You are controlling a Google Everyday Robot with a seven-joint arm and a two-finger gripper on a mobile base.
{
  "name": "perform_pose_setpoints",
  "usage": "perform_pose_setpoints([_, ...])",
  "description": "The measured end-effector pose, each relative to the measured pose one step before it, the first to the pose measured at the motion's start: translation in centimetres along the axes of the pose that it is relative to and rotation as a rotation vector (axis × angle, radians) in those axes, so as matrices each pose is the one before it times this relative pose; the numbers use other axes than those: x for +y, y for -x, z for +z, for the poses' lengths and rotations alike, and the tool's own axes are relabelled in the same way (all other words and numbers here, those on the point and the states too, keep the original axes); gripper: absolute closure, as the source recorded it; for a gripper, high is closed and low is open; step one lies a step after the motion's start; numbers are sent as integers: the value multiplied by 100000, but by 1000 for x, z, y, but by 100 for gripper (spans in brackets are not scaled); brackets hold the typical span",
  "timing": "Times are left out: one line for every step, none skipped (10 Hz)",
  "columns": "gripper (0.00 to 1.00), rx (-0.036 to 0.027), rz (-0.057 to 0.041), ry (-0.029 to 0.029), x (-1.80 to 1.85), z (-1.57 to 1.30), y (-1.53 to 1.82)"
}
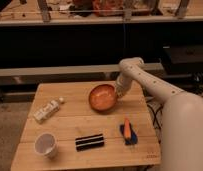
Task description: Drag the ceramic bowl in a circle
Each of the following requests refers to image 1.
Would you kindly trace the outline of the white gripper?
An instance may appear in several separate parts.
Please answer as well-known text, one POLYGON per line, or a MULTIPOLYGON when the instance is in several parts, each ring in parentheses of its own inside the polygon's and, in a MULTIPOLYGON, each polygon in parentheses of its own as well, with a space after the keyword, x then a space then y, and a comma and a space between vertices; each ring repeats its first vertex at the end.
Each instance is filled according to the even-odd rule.
POLYGON ((130 90, 132 79, 119 75, 115 82, 116 94, 119 98, 122 98, 130 90))

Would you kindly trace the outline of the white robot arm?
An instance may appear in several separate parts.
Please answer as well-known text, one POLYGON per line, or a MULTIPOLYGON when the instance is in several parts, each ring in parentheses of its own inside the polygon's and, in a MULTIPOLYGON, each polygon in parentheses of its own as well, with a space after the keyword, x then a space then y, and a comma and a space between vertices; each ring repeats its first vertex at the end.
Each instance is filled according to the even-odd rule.
POLYGON ((203 97, 148 72, 140 57, 119 62, 116 92, 123 97, 133 81, 163 105, 160 171, 203 171, 203 97))

